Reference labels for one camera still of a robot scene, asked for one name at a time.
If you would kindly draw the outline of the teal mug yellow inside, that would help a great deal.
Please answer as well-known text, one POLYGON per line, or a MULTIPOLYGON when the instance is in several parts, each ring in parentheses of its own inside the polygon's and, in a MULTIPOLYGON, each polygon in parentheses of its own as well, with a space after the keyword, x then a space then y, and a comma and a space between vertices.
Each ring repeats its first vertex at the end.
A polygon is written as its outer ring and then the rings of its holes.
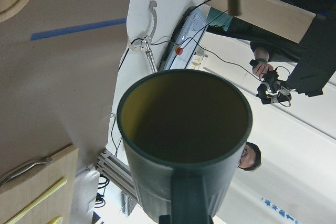
POLYGON ((245 96, 208 72, 161 71, 127 89, 117 122, 144 212, 158 223, 212 223, 251 132, 245 96))

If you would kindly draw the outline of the far teach pendant tablet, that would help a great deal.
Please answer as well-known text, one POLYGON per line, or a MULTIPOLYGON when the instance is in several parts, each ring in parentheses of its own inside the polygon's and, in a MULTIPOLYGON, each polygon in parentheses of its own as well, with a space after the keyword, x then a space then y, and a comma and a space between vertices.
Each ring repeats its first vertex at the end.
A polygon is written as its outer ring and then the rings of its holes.
POLYGON ((208 23, 203 12, 194 6, 177 23, 162 55, 159 71, 186 69, 194 56, 208 23))

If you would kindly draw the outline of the yellow plastic knife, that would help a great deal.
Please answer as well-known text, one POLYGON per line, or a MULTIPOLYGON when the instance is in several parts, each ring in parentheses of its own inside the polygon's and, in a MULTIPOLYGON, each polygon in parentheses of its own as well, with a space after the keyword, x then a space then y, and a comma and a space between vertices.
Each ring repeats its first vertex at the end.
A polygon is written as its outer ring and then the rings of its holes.
POLYGON ((57 181, 54 185, 49 187, 44 193, 42 193, 39 197, 37 197, 35 200, 33 200, 30 204, 28 204, 25 208, 23 208, 21 211, 19 211, 15 216, 11 217, 8 221, 5 222, 5 224, 15 224, 19 220, 21 220, 29 211, 31 211, 34 207, 39 205, 42 201, 47 199, 49 196, 51 196, 53 193, 55 193, 57 190, 62 188, 66 183, 68 179, 63 177, 59 181, 57 181))

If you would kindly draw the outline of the seated person black shirt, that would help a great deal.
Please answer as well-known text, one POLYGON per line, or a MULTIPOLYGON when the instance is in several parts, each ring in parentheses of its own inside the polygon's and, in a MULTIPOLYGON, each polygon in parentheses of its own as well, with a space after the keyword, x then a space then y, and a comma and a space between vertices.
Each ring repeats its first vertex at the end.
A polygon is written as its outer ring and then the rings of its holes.
POLYGON ((248 40, 257 65, 253 74, 263 78, 273 71, 271 62, 301 62, 303 56, 312 55, 320 66, 335 67, 335 0, 281 0, 316 13, 313 28, 304 43, 296 44, 274 33, 243 20, 211 9, 207 31, 212 34, 248 40))

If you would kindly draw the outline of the bamboo cutting board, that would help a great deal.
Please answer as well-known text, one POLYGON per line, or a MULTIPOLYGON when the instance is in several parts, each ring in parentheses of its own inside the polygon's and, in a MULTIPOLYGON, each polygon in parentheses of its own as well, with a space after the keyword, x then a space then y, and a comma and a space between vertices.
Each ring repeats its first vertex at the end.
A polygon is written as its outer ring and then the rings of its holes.
POLYGON ((70 145, 50 157, 49 164, 38 164, 1 186, 1 223, 5 223, 61 178, 67 183, 29 211, 17 223, 47 223, 56 216, 70 223, 78 147, 70 145))

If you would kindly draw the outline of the aluminium frame post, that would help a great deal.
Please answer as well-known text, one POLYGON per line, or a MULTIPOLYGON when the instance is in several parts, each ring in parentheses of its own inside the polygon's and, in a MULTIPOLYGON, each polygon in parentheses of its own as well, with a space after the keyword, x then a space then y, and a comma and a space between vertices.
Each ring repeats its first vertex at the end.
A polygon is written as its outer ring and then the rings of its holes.
POLYGON ((137 204, 139 203, 135 184, 128 165, 119 160, 107 149, 98 155, 96 170, 117 185, 137 204))

